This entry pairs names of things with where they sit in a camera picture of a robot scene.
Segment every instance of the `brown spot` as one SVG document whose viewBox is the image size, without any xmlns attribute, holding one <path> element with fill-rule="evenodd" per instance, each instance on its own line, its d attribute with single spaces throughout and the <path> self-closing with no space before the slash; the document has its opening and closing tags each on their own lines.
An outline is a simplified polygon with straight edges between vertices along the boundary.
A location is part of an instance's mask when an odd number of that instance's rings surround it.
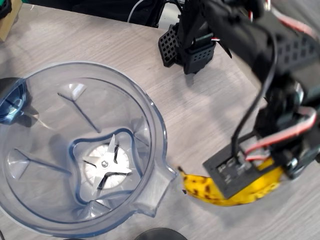
<svg viewBox="0 0 320 240">
<path fill-rule="evenodd" d="M 178 166 L 177 169 L 178 169 L 179 172 L 182 172 L 182 173 L 186 174 L 185 171 L 183 171 L 183 169 L 180 166 Z"/>
<path fill-rule="evenodd" d="M 206 186 L 205 186 L 205 192 L 206 192 L 206 193 L 210 193 L 210 186 L 209 186 L 209 185 L 206 185 Z"/>
</svg>

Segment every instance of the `blender base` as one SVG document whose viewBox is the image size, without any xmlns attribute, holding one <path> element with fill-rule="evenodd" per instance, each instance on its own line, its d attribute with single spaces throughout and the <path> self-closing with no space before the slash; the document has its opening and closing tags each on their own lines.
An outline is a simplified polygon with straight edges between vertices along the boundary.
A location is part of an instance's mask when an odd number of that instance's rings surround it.
<svg viewBox="0 0 320 240">
<path fill-rule="evenodd" d="M 140 234 L 135 240 L 187 240 L 177 231 L 168 228 L 154 228 Z"/>
</svg>

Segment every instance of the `white cable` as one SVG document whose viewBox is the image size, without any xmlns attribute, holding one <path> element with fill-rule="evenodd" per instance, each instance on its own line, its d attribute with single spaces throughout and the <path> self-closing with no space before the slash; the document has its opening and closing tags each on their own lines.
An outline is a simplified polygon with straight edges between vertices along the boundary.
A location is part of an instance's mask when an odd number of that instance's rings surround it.
<svg viewBox="0 0 320 240">
<path fill-rule="evenodd" d="M 139 0 L 139 1 L 133 6 L 133 8 L 131 9 L 131 12 L 130 12 L 130 14 L 129 14 L 128 20 L 126 21 L 127 23 L 130 23 L 131 16 L 132 16 L 132 14 L 134 13 L 136 7 L 137 7 L 140 3 L 142 3 L 143 1 L 144 1 L 144 0 Z"/>
<path fill-rule="evenodd" d="M 313 38 L 317 38 L 317 34 L 307 24 L 304 24 L 303 22 L 300 22 L 292 17 L 284 15 L 283 13 L 279 12 L 274 7 L 271 9 L 271 11 L 283 24 L 285 24 L 295 30 L 298 30 L 300 32 L 304 32 L 305 34 L 308 34 Z"/>
<path fill-rule="evenodd" d="M 248 155 L 256 149 L 298 136 L 299 134 L 307 131 L 314 125 L 317 118 L 317 112 L 315 109 L 313 109 L 312 107 L 300 106 L 297 113 L 303 116 L 308 116 L 308 118 L 302 122 L 297 123 L 294 126 L 288 127 L 285 130 L 282 130 L 280 132 L 274 133 L 272 135 L 266 136 L 265 138 L 258 140 L 256 143 L 252 144 L 246 149 L 245 154 Z"/>
</svg>

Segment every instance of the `red and white wire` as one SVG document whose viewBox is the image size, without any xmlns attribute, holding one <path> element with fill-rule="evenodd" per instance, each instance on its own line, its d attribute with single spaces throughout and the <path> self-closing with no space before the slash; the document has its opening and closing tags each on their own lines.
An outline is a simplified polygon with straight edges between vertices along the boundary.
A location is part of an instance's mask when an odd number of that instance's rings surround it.
<svg viewBox="0 0 320 240">
<path fill-rule="evenodd" d="M 299 32 L 303 32 L 305 34 L 308 34 L 313 38 L 317 38 L 317 34 L 307 24 L 304 24 L 303 22 L 300 22 L 292 17 L 286 16 L 274 8 L 272 9 L 272 13 L 279 19 L 279 21 L 283 25 L 286 25 L 286 26 L 288 26 L 294 30 L 297 30 Z"/>
<path fill-rule="evenodd" d="M 316 121 L 317 118 L 317 112 L 314 108 L 312 107 L 306 107 L 306 106 L 300 106 L 298 111 L 298 114 L 307 116 L 308 118 L 302 122 L 297 123 L 294 126 L 288 127 L 285 130 L 282 130 L 280 132 L 277 132 L 275 134 L 272 134 L 270 136 L 266 136 L 260 140 L 258 140 L 256 143 L 250 145 L 247 150 L 245 151 L 245 154 L 248 155 L 252 151 L 256 149 L 260 149 L 262 147 L 266 147 L 275 143 L 279 143 L 283 140 L 298 136 L 299 134 L 309 130 Z M 247 161 L 252 161 L 254 160 L 253 158 L 257 156 L 247 156 L 246 160 Z"/>
</svg>

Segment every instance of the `black cable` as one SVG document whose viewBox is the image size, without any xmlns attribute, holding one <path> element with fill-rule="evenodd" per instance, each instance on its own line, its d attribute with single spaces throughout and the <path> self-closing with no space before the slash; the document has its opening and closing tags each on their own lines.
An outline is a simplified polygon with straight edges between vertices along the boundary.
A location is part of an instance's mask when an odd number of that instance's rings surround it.
<svg viewBox="0 0 320 240">
<path fill-rule="evenodd" d="M 252 112 L 255 110 L 256 106 L 258 105 L 259 101 L 262 99 L 262 97 L 267 93 L 276 73 L 276 67 L 277 67 L 277 62 L 278 62 L 278 46 L 277 46 L 277 40 L 276 37 L 269 32 L 268 29 L 264 28 L 261 25 L 252 23 L 251 21 L 244 21 L 244 23 L 250 24 L 252 27 L 255 27 L 257 29 L 260 29 L 261 31 L 265 32 L 268 37 L 271 39 L 272 42 L 272 65 L 269 69 L 269 73 L 258 93 L 258 95 L 255 97 L 254 101 L 252 102 L 251 106 L 249 109 L 246 111 L 245 115 L 241 119 L 240 123 L 236 127 L 233 136 L 231 138 L 231 153 L 232 156 L 236 159 L 238 159 L 238 147 L 239 147 L 239 135 L 246 124 L 247 120 L 249 119 L 250 115 Z"/>
<path fill-rule="evenodd" d="M 0 238 L 1 238 L 1 240 L 5 240 L 5 237 L 4 237 L 4 235 L 2 234 L 2 231 L 0 231 Z"/>
<path fill-rule="evenodd" d="M 174 1 L 174 4 L 178 7 L 180 13 L 182 13 L 183 9 L 182 9 L 182 6 L 180 5 L 180 3 L 178 2 L 178 0 L 173 0 Z"/>
</svg>

